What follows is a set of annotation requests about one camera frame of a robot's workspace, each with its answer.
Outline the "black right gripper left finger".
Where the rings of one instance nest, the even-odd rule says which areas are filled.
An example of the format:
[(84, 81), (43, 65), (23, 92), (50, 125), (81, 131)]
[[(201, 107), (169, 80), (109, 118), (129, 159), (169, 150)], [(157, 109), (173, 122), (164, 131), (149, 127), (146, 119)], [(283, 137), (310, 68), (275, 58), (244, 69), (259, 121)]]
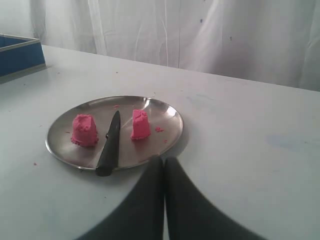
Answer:
[(161, 240), (164, 231), (164, 166), (151, 158), (121, 204), (81, 240)]

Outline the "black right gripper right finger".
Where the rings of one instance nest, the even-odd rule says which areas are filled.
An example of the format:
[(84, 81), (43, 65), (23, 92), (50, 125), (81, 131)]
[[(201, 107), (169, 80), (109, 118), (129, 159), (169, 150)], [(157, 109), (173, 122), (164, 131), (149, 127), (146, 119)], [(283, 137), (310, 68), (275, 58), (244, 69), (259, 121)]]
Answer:
[(208, 201), (177, 158), (164, 161), (164, 191), (171, 240), (262, 240)]

